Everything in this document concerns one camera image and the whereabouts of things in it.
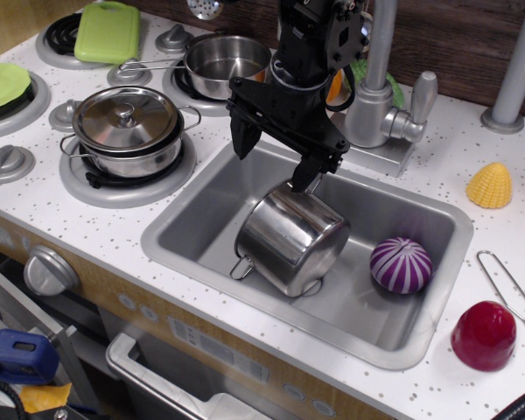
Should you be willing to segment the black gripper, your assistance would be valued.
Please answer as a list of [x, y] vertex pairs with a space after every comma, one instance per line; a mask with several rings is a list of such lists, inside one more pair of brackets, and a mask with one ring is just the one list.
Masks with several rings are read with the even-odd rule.
[[287, 88], [273, 80], [262, 83], [234, 79], [227, 109], [234, 152], [244, 159], [262, 133], [275, 138], [302, 158], [291, 177], [291, 190], [302, 193], [321, 173], [335, 173], [349, 150], [344, 135], [326, 113], [324, 89]]

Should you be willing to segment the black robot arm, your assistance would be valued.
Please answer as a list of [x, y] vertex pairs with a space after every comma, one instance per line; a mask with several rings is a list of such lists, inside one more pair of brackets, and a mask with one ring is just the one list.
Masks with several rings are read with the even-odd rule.
[[266, 133], [301, 157], [291, 189], [304, 191], [320, 174], [336, 172], [349, 150], [328, 114], [326, 99], [335, 74], [349, 72], [362, 54], [359, 1], [282, 1], [281, 32], [272, 56], [269, 82], [233, 78], [227, 109], [234, 152], [245, 158]]

